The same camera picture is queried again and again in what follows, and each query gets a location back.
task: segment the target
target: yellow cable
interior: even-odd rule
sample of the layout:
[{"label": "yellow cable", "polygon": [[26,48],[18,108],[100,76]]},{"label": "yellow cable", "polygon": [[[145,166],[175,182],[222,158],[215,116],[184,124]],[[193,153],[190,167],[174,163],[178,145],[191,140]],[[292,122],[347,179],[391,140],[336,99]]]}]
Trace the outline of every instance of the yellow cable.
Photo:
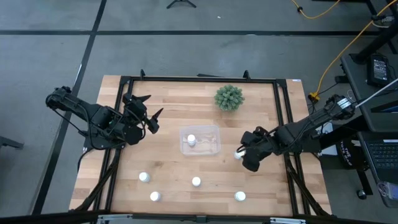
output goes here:
[{"label": "yellow cable", "polygon": [[[386,5],[383,9],[381,9],[381,11],[377,14],[377,16],[380,16],[380,14],[382,12],[384,12],[390,5],[394,4],[395,2],[397,2],[398,0],[393,0],[392,2],[390,2],[388,5]],[[341,57],[341,55],[347,50],[348,47],[350,47],[358,38],[359,36],[372,24],[372,21],[369,22],[365,28],[340,52],[340,54],[337,55],[337,57],[329,64],[328,68],[325,70],[325,72],[323,72],[323,75],[319,81],[318,84],[318,89],[315,92],[315,96],[317,96],[319,94],[319,91],[321,89],[321,84],[323,81],[323,78],[325,77],[326,73],[329,71],[330,67]]]},{"label": "yellow cable", "polygon": [[[297,4],[297,2],[295,2],[294,0],[291,0],[291,1],[296,5],[297,9],[300,7],[300,6]],[[330,6],[330,8],[329,8],[328,10],[326,10],[325,12],[323,12],[323,13],[317,15],[317,16],[314,16],[314,17],[307,16],[307,15],[303,12],[302,9],[300,10],[300,12],[301,12],[301,14],[303,14],[303,16],[306,17],[307,19],[316,19],[316,18],[319,18],[319,17],[325,15],[326,13],[328,13],[328,11],[330,11],[330,9],[333,9],[333,7],[335,7],[340,1],[341,1],[341,0],[337,0],[337,2],[335,2],[332,6]]]}]

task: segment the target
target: camera tripod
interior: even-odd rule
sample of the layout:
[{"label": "camera tripod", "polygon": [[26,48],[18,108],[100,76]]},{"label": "camera tripod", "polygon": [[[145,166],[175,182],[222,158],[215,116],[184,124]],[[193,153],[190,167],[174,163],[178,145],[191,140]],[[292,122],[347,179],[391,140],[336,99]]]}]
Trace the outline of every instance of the camera tripod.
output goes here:
[{"label": "camera tripod", "polygon": [[166,7],[166,9],[170,9],[170,7],[172,7],[173,5],[174,5],[174,3],[176,3],[176,2],[187,2],[188,4],[190,4],[192,7],[194,7],[194,8],[196,8],[197,6],[194,4],[194,3],[192,3],[192,2],[190,2],[189,0],[174,0],[173,2],[171,2],[167,7]]}]

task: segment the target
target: black desk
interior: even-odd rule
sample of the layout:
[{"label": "black desk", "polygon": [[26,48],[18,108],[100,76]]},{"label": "black desk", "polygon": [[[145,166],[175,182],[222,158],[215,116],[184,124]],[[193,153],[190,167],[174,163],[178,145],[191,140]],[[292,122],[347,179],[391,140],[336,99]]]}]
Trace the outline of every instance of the black desk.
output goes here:
[{"label": "black desk", "polygon": [[[389,64],[394,67],[395,71],[398,71],[398,55],[386,55],[386,57],[389,59]],[[357,100],[365,99],[379,90],[379,88],[366,84],[366,65],[358,65],[353,61],[350,55],[343,56],[341,58],[341,62],[343,65],[343,70],[348,77],[349,83]],[[362,116],[348,123],[349,126],[351,125],[352,128],[360,131],[357,132],[356,135],[361,142],[361,145],[363,146],[362,148],[365,157],[368,161],[369,167],[372,171],[376,183],[380,182],[380,180],[376,175],[374,164],[371,162],[372,160],[370,158],[370,153],[366,149],[364,143],[363,136],[365,135],[365,133],[361,131],[371,131],[373,132],[373,134],[386,133],[388,135],[394,135],[394,132],[398,133],[398,114],[389,114],[388,116],[386,116],[386,114],[384,113],[375,114],[371,113],[370,111],[371,108],[375,106],[391,102],[393,99],[398,99],[398,92],[390,93],[387,96],[388,97],[373,98],[364,105],[360,106],[359,108],[362,112]],[[387,207],[398,207],[398,201],[390,200],[389,198],[383,196],[381,196],[381,198]]]}]

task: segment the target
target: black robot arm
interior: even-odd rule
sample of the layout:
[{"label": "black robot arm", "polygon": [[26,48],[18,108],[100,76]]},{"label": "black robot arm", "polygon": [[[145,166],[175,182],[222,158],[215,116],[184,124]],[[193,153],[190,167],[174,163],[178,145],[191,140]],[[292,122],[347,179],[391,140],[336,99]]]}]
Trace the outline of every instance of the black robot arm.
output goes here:
[{"label": "black robot arm", "polygon": [[56,88],[45,104],[53,109],[70,111],[87,122],[88,130],[79,133],[86,137],[85,147],[88,149],[110,149],[128,143],[137,144],[145,136],[145,127],[156,133],[159,129],[157,117],[159,110],[151,119],[147,118],[147,108],[143,104],[149,96],[137,97],[124,95],[124,113],[108,106],[89,104],[71,94],[69,87]]},{"label": "black robot arm", "polygon": [[258,126],[252,133],[246,131],[241,139],[242,146],[237,152],[243,155],[243,166],[257,171],[260,161],[271,153],[302,152],[303,143],[318,136],[315,131],[330,120],[348,119],[354,115],[355,107],[339,95],[333,95],[322,110],[306,118],[267,131]]}]

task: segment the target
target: green succulent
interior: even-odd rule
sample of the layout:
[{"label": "green succulent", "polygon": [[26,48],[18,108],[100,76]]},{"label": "green succulent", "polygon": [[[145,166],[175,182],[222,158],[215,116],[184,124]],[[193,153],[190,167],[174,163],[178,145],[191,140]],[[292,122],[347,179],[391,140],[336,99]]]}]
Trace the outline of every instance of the green succulent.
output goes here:
[{"label": "green succulent", "polygon": [[223,111],[234,111],[243,104],[244,97],[242,95],[242,89],[232,86],[225,85],[217,90],[217,94],[214,96],[215,103]]}]

